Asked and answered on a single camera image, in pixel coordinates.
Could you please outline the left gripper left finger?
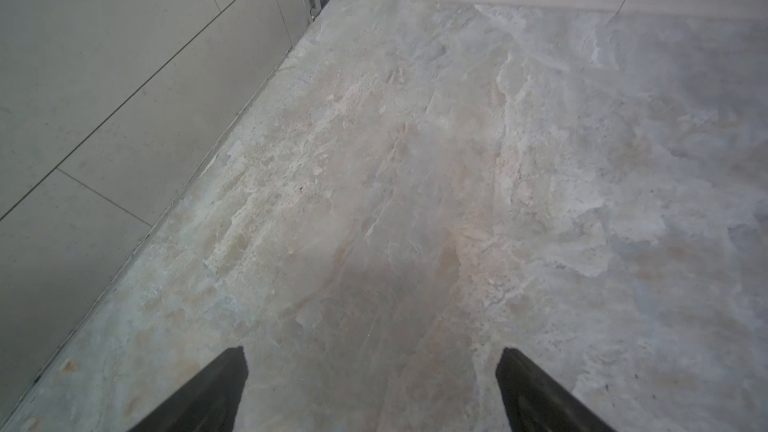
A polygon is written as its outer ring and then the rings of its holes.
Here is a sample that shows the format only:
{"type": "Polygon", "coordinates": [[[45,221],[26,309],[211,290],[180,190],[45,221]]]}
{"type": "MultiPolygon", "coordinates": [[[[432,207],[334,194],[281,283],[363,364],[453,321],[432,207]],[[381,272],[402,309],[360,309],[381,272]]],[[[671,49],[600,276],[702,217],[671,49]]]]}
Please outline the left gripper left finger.
{"type": "Polygon", "coordinates": [[[243,347],[227,348],[130,432],[232,432],[247,378],[243,347]]]}

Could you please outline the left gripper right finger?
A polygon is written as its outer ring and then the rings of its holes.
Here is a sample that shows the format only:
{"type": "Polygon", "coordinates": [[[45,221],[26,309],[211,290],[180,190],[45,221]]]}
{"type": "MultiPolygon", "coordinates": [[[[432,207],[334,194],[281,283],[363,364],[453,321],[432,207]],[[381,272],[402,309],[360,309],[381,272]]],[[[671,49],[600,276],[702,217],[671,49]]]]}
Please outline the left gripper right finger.
{"type": "Polygon", "coordinates": [[[503,350],[495,377],[512,431],[615,431],[519,349],[503,350]]]}

